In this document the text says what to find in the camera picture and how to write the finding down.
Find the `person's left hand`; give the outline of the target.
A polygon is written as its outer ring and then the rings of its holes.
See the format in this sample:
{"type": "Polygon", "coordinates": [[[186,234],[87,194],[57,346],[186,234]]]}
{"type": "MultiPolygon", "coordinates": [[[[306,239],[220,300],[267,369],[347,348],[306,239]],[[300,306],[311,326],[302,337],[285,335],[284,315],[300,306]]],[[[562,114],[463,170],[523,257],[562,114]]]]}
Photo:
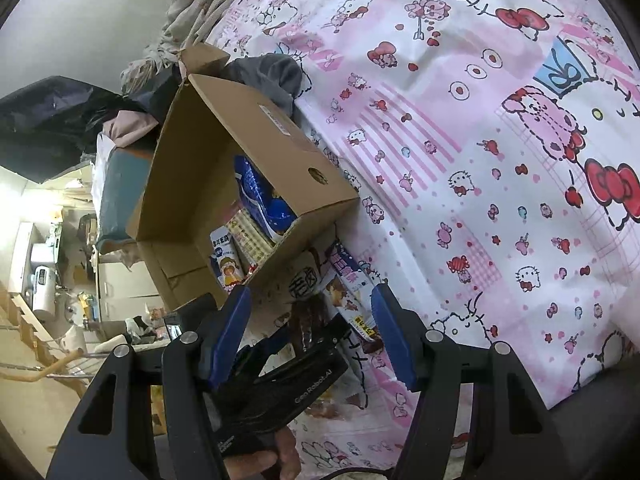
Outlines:
{"type": "Polygon", "coordinates": [[[276,449],[257,451],[248,455],[224,459],[231,480],[254,479],[273,466],[280,467],[280,479],[294,480],[302,471],[302,463],[296,450],[296,440],[291,429],[284,427],[274,434],[276,449]]]}

